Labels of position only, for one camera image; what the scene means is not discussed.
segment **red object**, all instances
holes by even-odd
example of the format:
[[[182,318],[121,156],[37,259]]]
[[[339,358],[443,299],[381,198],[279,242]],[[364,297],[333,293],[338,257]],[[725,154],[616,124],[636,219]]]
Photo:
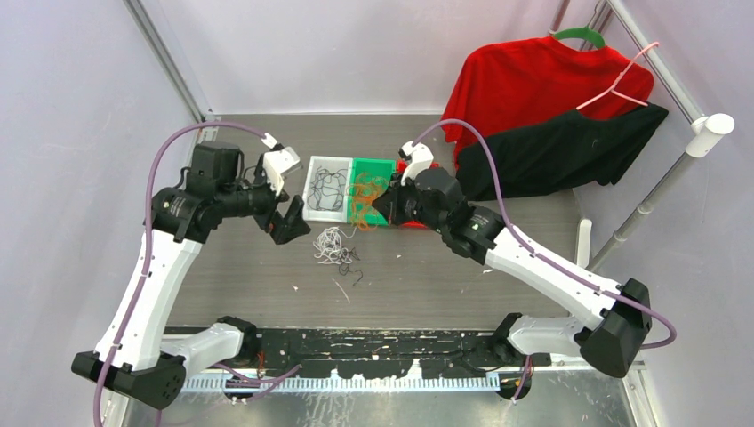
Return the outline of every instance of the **red object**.
[[[403,172],[405,168],[408,165],[403,160],[398,160],[398,163],[396,163],[396,172]],[[432,165],[429,165],[429,167],[440,167],[439,163],[433,163]],[[424,227],[420,223],[416,221],[411,221],[403,224],[404,227],[413,227],[415,229],[426,229],[427,227]]]
[[[489,44],[466,59],[442,118],[464,120],[485,137],[536,125],[604,92],[629,62],[611,47],[576,51],[551,36]],[[615,90],[643,101],[653,86],[652,73],[634,64]],[[581,113],[608,119],[637,106],[609,94]],[[444,125],[443,130],[447,142],[456,142],[453,160],[477,143],[460,125]]]

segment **white plastic tray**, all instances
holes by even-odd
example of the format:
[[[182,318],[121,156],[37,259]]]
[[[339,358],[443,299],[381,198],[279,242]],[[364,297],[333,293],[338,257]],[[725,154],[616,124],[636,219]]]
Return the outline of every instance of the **white plastic tray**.
[[[304,199],[304,220],[305,221],[322,221],[322,222],[346,222],[348,219],[346,212],[346,188],[350,184],[351,168],[353,167],[353,158],[351,157],[326,157],[312,156],[309,160],[309,171],[307,180],[304,184],[302,197]],[[314,191],[313,181],[316,180],[317,171],[326,169],[329,173],[339,172],[343,175],[344,180],[331,178],[326,183],[328,189],[319,192]],[[331,187],[341,188],[339,197]]]

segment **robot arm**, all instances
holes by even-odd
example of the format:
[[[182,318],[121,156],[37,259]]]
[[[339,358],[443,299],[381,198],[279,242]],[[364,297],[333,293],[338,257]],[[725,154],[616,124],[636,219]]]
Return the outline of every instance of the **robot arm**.
[[[237,318],[220,318],[203,332],[179,342],[162,342],[180,284],[209,233],[224,218],[253,216],[276,244],[308,234],[303,201],[293,201],[285,217],[277,205],[289,199],[285,177],[301,168],[295,151],[275,144],[262,154],[252,181],[239,170],[238,146],[208,141],[195,146],[186,188],[165,188],[152,199],[153,250],[135,312],[108,369],[105,386],[157,409],[170,405],[184,380],[224,359],[254,359],[259,352],[256,327]],[[71,369],[96,381],[116,330],[141,277],[145,237],[131,281],[115,317],[94,351],[76,354]]]
[[[515,239],[502,217],[470,205],[459,183],[441,168],[428,169],[433,156],[423,144],[406,143],[400,155],[408,164],[393,176],[373,207],[390,223],[417,221],[439,233],[450,249],[465,258],[519,278],[572,313],[568,318],[531,318],[511,313],[493,335],[503,360],[539,352],[581,356],[596,369],[623,377],[651,328],[642,312],[592,292],[532,255]],[[579,278],[649,307],[649,293],[636,280],[625,285],[586,271],[537,244],[515,228],[535,254],[543,254]]]

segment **plastic container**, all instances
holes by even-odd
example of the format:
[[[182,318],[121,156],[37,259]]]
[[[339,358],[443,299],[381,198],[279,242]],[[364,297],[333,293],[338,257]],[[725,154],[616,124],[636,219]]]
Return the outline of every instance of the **plastic container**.
[[[385,186],[387,186],[387,184],[390,183],[390,176],[392,176],[395,171],[395,160],[388,160],[384,158],[354,158],[353,168],[351,169],[350,183],[357,183],[359,175],[361,175],[362,173],[367,173],[372,180],[380,178],[384,179]],[[349,223],[354,222],[357,217],[357,212],[363,212],[362,210],[366,209],[367,212],[364,213],[364,221],[368,225],[389,225],[388,221],[371,206],[363,206],[360,203],[356,203],[356,211],[352,212],[351,201],[353,198],[353,190],[349,193],[349,201],[347,203]]]
[[[398,160],[398,163],[396,165],[396,172],[403,172],[406,169],[407,166],[408,165],[403,160]],[[433,163],[429,167],[430,168],[431,167],[440,167],[440,164],[439,163]],[[423,225],[421,225],[420,223],[418,223],[416,221],[409,221],[409,222],[403,224],[401,227],[411,227],[411,228],[414,228],[414,229],[426,229],[427,228],[427,227],[424,227]]]
[[[304,185],[304,220],[322,222],[345,222],[347,219],[346,190],[351,179],[354,159],[350,157],[312,156]],[[330,176],[329,180],[317,178],[317,171],[341,173]]]

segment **orange string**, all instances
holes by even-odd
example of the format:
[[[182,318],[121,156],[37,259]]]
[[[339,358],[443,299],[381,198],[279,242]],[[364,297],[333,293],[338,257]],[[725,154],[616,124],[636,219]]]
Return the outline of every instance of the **orange string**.
[[[372,202],[387,188],[388,180],[385,177],[372,177],[368,172],[360,173],[347,190],[351,199],[349,222],[362,231],[376,229],[378,226],[371,227],[365,216],[367,214],[380,215],[372,207]]]

